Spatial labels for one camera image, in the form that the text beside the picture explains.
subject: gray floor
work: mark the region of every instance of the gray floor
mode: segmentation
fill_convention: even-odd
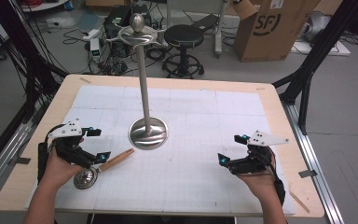
[[[84,43],[64,45],[70,30],[44,33],[48,48],[58,61],[75,73],[87,67]],[[312,80],[307,128],[311,143],[324,170],[345,223],[358,223],[358,46],[348,43],[350,57],[328,56]],[[224,46],[222,56],[213,55],[213,38],[205,36],[201,46],[190,51],[203,63],[205,74],[195,79],[272,83],[297,70],[305,55],[291,53],[285,61],[240,63],[234,50]],[[129,67],[136,64],[128,60]],[[166,77],[155,63],[149,77]],[[137,76],[130,72],[126,76]],[[24,92],[10,60],[0,61],[0,134],[24,102]],[[11,167],[0,178],[5,183]],[[0,212],[0,223],[21,223],[23,213]],[[85,215],[58,214],[60,223],[85,223]],[[260,218],[241,218],[240,223],[262,223]],[[289,223],[327,223],[321,218],[289,218]]]

